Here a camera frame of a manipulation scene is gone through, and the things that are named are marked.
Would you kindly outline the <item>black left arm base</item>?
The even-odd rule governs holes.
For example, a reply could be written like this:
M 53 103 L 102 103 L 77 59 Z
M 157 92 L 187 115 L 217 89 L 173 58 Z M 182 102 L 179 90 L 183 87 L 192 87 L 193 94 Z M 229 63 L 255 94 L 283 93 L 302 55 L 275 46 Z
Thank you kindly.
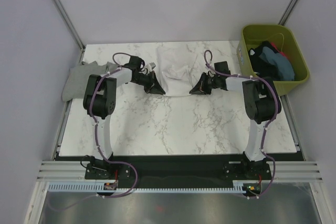
M 128 180 L 132 174 L 129 165 L 110 164 L 89 155 L 81 159 L 80 165 L 85 168 L 85 179 Z

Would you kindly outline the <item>white t-shirt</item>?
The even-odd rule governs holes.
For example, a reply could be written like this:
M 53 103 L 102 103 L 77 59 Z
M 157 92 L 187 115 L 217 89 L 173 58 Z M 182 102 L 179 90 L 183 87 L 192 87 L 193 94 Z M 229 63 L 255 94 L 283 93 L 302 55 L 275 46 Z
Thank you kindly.
M 186 97 L 196 85 L 203 67 L 197 53 L 187 45 L 159 46 L 157 53 L 157 76 L 165 95 Z

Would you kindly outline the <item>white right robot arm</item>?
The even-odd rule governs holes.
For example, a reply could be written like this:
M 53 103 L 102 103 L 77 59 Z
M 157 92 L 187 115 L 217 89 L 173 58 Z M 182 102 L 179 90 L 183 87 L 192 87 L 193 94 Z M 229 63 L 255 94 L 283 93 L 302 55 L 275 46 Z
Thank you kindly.
M 248 179 L 259 173 L 256 162 L 266 157 L 264 143 L 268 125 L 281 112 L 281 103 L 273 79 L 232 75 L 225 61 L 214 64 L 215 73 L 203 72 L 189 94 L 210 95 L 213 89 L 235 91 L 243 95 L 245 111 L 250 119 L 249 138 L 243 154 L 248 159 L 240 166 Z

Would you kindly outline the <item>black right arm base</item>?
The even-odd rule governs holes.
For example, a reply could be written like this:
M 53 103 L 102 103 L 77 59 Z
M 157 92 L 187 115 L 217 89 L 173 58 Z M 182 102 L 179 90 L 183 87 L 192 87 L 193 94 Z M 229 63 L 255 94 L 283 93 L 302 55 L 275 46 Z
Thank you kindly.
M 266 159 L 250 161 L 243 156 L 239 162 L 225 162 L 224 175 L 229 180 L 269 180 L 271 179 L 270 166 Z

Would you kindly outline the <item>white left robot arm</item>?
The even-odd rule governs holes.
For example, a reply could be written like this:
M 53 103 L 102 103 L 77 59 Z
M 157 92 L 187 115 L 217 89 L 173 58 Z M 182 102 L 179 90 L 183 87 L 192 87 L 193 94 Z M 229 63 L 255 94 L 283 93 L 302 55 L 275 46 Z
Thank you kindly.
M 142 86 L 145 93 L 165 95 L 154 72 L 155 67 L 153 62 L 146 64 L 142 58 L 130 56 L 128 63 L 117 65 L 115 70 L 91 74 L 88 78 L 83 108 L 94 121 L 93 157 L 102 160 L 97 173 L 103 178 L 111 178 L 115 173 L 115 165 L 107 160 L 113 156 L 110 120 L 116 107 L 117 88 L 132 82 Z

